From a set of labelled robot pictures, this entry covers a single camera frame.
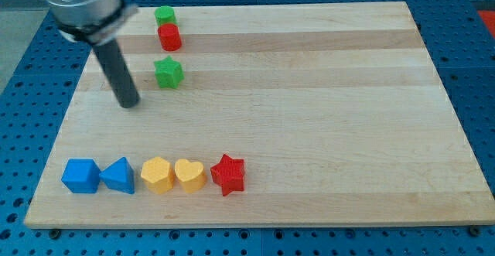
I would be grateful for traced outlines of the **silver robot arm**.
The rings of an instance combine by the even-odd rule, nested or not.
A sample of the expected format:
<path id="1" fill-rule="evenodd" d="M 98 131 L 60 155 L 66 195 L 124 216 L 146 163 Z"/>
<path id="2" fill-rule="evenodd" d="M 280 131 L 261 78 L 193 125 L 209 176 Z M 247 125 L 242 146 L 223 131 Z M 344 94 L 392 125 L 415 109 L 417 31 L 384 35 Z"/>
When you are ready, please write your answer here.
<path id="1" fill-rule="evenodd" d="M 118 30 L 138 12 L 125 0 L 44 0 L 60 33 L 71 42 L 93 46 L 112 41 Z"/>

